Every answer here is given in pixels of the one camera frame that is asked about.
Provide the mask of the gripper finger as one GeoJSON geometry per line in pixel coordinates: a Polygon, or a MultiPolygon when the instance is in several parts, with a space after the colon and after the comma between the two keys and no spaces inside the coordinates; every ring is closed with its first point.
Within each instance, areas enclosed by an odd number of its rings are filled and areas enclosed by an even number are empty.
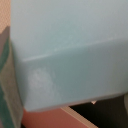
{"type": "Polygon", "coordinates": [[[3,128],[20,128],[23,115],[12,47],[7,31],[0,34],[0,122],[3,128]]]}

